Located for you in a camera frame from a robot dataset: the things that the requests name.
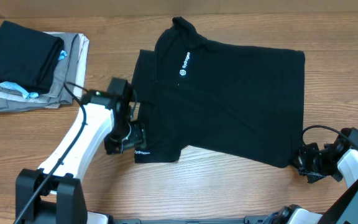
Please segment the black polo shirt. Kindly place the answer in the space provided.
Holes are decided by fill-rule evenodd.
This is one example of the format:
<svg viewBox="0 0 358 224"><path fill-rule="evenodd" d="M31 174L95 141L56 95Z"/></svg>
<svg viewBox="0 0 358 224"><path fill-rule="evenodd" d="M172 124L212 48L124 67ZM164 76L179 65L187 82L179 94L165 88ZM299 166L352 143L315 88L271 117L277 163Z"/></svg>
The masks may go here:
<svg viewBox="0 0 358 224"><path fill-rule="evenodd" d="M187 146L289 166L301 147L305 54L209 40L182 17L141 50L132 85L147 145L137 163L175 162Z"/></svg>

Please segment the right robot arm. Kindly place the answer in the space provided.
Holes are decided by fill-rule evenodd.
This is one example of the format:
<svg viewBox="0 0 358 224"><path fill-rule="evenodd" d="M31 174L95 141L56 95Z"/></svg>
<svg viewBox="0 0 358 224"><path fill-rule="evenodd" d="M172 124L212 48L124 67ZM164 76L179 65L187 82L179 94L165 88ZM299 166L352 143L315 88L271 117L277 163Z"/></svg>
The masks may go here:
<svg viewBox="0 0 358 224"><path fill-rule="evenodd" d="M283 207L268 215L263 223L318 224L358 223L358 150L349 149L337 165L347 190L323 214L313 213L297 205Z"/></svg>

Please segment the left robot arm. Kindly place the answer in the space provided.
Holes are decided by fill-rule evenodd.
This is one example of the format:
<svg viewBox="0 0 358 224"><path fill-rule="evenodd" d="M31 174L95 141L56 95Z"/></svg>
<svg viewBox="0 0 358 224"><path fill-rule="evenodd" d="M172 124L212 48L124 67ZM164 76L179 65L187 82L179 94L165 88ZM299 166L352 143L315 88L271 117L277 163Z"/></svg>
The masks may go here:
<svg viewBox="0 0 358 224"><path fill-rule="evenodd" d="M99 146L107 154L144 146L145 131L132 120L134 90L90 90L56 150L36 170L16 179L16 223L113 223L112 215L87 209L83 177Z"/></svg>

